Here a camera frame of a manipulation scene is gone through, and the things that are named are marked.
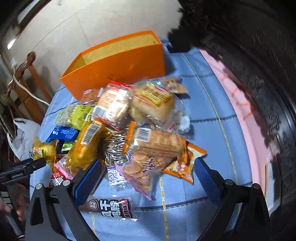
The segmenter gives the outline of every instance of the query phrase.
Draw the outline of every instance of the blue checkered tablecloth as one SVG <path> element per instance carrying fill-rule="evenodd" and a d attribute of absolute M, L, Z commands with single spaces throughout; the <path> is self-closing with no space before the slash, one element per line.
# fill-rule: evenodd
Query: blue checkered tablecloth
<path fill-rule="evenodd" d="M 164 44 L 166 77 L 181 76 L 188 94 L 181 97 L 192 122 L 192 139 L 189 141 L 207 150 L 205 162 L 220 172 L 224 179 L 240 185 L 250 185 L 252 174 L 244 136 L 236 113 L 219 80 L 196 48 L 187 53 L 169 53 Z M 54 120 L 67 104 L 76 103 L 64 85 L 55 93 L 42 122 L 39 137 L 46 141 L 54 128 Z M 35 171 L 30 178 L 30 194 L 36 184 L 48 185 L 51 170 L 46 166 Z M 210 203 L 194 174 L 194 184 L 168 174 L 155 184 L 154 200 L 140 199 L 141 216 L 137 221 L 114 220 L 83 214 L 86 222 L 100 240 L 197 240 L 204 231 L 217 207 Z M 165 208 L 161 189 L 164 191 Z M 94 196 L 111 196 L 114 189 L 104 178 Z M 65 234 L 75 240 L 61 212 L 58 210 Z M 228 229 L 234 226 L 238 207 Z"/>

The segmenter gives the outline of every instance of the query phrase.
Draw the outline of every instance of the white wall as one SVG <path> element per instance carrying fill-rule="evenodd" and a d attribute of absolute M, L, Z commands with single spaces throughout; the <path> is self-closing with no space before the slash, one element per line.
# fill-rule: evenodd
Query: white wall
<path fill-rule="evenodd" d="M 53 94 L 59 78 L 83 50 L 125 34 L 153 30 L 166 37 L 177 27 L 177 0 L 52 0 L 17 37 L 10 54 L 22 63 L 36 52 L 34 65 Z"/>

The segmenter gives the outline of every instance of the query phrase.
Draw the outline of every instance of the white cable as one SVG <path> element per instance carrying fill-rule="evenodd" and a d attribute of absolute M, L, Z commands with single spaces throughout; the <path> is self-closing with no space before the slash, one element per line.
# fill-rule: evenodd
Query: white cable
<path fill-rule="evenodd" d="M 15 72 L 13 73 L 13 80 L 16 82 L 16 84 L 18 86 L 20 86 L 24 91 L 26 91 L 31 97 L 33 97 L 34 99 L 46 104 L 49 106 L 49 103 L 47 103 L 46 101 L 39 99 L 38 97 L 36 97 L 35 95 L 33 95 L 26 87 L 24 87 L 19 81 L 17 81 L 16 77 L 15 77 Z"/>

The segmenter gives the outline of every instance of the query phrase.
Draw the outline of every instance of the orange paper box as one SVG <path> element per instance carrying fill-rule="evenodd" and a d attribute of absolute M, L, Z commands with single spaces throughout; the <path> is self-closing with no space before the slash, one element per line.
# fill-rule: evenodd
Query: orange paper box
<path fill-rule="evenodd" d="M 83 91 L 104 88 L 111 80 L 131 84 L 164 75 L 162 43 L 152 31 L 143 31 L 81 52 L 60 80 L 80 100 Z"/>

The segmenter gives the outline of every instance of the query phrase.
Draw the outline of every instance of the green snack package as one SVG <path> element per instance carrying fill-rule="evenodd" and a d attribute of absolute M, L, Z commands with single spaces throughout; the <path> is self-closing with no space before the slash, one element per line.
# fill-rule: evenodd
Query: green snack package
<path fill-rule="evenodd" d="M 81 130 L 87 121 L 91 120 L 93 107 L 76 105 L 70 118 L 67 120 L 67 125 L 77 130 Z"/>
<path fill-rule="evenodd" d="M 93 107 L 91 106 L 69 104 L 64 110 L 58 113 L 54 124 L 81 130 L 86 121 L 91 119 L 92 111 Z"/>
<path fill-rule="evenodd" d="M 62 146 L 62 152 L 69 151 L 73 145 L 74 145 L 74 142 L 65 141 Z"/>

